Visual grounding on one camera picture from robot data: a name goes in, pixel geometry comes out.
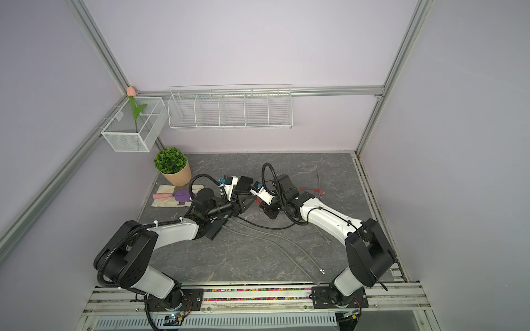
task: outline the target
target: beige cloth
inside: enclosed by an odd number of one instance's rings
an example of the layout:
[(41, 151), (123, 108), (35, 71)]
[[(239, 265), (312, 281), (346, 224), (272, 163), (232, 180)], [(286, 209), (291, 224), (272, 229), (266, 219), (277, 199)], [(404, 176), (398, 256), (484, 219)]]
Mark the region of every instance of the beige cloth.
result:
[[(200, 189), (203, 189), (204, 185), (194, 185), (191, 187), (191, 191), (195, 194), (199, 192)], [(175, 186), (173, 185), (160, 185), (156, 193), (173, 193), (175, 192)], [(179, 204), (174, 197), (163, 198), (163, 199), (153, 199), (151, 207), (189, 207), (191, 206), (191, 201), (185, 202), (184, 204)]]

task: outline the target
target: pink handle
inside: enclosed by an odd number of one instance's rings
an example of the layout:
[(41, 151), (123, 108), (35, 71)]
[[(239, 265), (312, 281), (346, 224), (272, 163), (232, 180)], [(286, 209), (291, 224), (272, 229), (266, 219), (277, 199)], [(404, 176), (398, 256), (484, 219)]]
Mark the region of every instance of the pink handle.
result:
[(156, 193), (153, 194), (153, 199), (172, 198), (173, 193)]

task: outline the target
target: wall-mounted wire shelf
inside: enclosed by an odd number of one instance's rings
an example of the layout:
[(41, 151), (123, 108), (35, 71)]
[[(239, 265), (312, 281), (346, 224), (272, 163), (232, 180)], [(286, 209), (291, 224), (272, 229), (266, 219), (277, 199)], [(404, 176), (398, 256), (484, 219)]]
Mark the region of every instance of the wall-mounted wire shelf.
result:
[(133, 108), (127, 100), (103, 128), (101, 134), (115, 151), (149, 152), (167, 121), (167, 111), (161, 97), (135, 97), (137, 105), (147, 106), (139, 114), (136, 122)]
[(290, 85), (170, 87), (169, 125), (175, 130), (291, 128)]

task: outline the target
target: beige plant pot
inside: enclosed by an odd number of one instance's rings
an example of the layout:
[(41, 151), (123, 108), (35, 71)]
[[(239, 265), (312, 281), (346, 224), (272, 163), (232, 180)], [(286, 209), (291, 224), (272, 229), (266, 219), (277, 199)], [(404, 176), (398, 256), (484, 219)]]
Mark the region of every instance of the beige plant pot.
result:
[(179, 172), (169, 175), (162, 173), (162, 175), (164, 175), (171, 184), (175, 186), (184, 186), (191, 180), (190, 161), (188, 160), (184, 169)]

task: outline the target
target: metal grille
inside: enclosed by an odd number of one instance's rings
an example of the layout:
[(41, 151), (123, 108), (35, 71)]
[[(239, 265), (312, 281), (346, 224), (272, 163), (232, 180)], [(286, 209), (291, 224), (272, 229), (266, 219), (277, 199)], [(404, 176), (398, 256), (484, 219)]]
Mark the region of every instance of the metal grille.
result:
[(147, 104), (137, 118), (138, 131), (133, 108), (126, 102), (101, 132), (115, 151), (149, 152), (167, 121), (161, 97), (135, 97), (135, 101), (137, 105)]
[[(243, 329), (243, 328), (279, 328), (336, 326), (335, 313), (299, 312), (290, 314), (199, 314), (190, 315), (179, 326), (164, 326), (165, 315), (153, 316), (153, 322), (160, 329)], [(146, 330), (151, 329), (145, 315), (101, 316), (95, 325), (98, 330)]]
[(212, 87), (171, 87), (167, 104), (170, 127), (182, 130), (293, 126), (289, 85), (236, 85), (230, 86), (231, 90)]

